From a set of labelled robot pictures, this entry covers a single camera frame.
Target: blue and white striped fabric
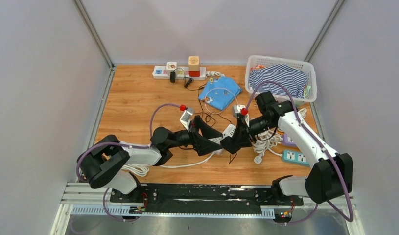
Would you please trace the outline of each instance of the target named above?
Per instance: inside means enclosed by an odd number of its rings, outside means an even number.
[[[253,90],[263,81],[280,83],[286,87],[294,98],[304,98],[307,74],[288,65],[273,65],[251,71],[249,83]],[[273,94],[287,96],[282,88],[274,84],[263,84],[258,91],[271,91]]]

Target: plastic laundry basket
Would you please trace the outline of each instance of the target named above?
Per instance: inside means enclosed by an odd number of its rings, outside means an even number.
[[[275,57],[268,57],[262,55],[252,55],[250,56],[250,58],[248,58],[247,70],[245,72],[245,90],[248,91],[248,94],[251,96],[251,94],[254,91],[253,88],[250,86],[250,83],[248,82],[251,72],[250,69],[257,65],[264,65],[266,67],[269,67],[278,64],[288,65],[307,74],[307,85],[311,86],[311,89],[307,94],[307,98],[294,98],[293,100],[295,104],[299,106],[307,102],[314,102],[316,100],[317,87],[316,87],[315,69],[311,63],[298,61],[298,60],[288,60],[288,59],[281,59]],[[260,92],[256,92],[253,98],[255,98],[259,94]],[[276,94],[274,94],[273,96],[278,102],[289,100],[288,96],[276,95]]]

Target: black plug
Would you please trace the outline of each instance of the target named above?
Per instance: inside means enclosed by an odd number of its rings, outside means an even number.
[[[170,82],[171,83],[176,82],[176,73],[175,72],[170,72]]]
[[[192,82],[193,82],[193,79],[189,78],[188,82],[184,85],[184,87],[187,88]]]

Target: wooden tabletop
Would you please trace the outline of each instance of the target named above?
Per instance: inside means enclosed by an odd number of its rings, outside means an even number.
[[[249,95],[244,88],[245,66],[206,66],[209,71],[219,71],[236,81],[243,88],[237,97],[240,104],[246,105]],[[184,88],[183,81],[170,83],[166,79],[154,79],[154,66],[118,66],[113,78],[110,93],[106,102],[101,123],[98,129],[96,142],[109,134],[114,134],[119,140],[129,143],[148,144],[149,122],[153,111],[163,103],[185,104],[195,112],[200,112],[198,91]],[[189,88],[197,89],[206,81],[194,81]],[[310,105],[302,107],[308,109],[306,122],[316,130]],[[159,126],[171,131],[179,131],[183,126],[179,122],[181,111],[175,107],[163,107],[155,116],[153,130]],[[250,108],[250,118],[261,114],[256,105]],[[231,108],[227,108],[221,116],[235,124]],[[216,124],[213,126],[220,132],[224,131],[228,121],[213,116]],[[298,149],[279,145],[273,150],[282,153],[283,150]],[[200,162],[207,157],[198,156],[194,150],[170,150],[173,157],[165,165],[186,165]],[[197,183],[197,184],[241,184],[241,185],[271,185],[272,181],[285,175],[307,176],[308,167],[284,163],[279,156],[266,151],[261,164],[254,163],[257,155],[253,148],[244,148],[238,151],[237,157],[228,164],[229,153],[214,155],[208,162],[201,165],[168,169],[152,166],[146,177],[138,177],[141,183]]]

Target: blue cloth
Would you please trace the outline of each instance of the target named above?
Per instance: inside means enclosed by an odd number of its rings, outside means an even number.
[[[206,86],[202,90],[202,93],[199,95],[199,100],[204,100],[205,95],[210,91],[207,95],[207,104],[217,108],[219,110],[224,110],[228,107],[229,104],[235,99],[234,96],[228,92],[232,92],[235,96],[241,93],[242,88],[239,87],[231,78],[221,77],[218,80],[211,79],[207,82]]]
[[[288,65],[273,65],[252,70],[248,81],[253,90],[263,81],[274,81],[286,87],[294,98],[304,98],[307,74]],[[273,94],[287,96],[286,92],[275,84],[263,84],[258,91],[271,91]]]

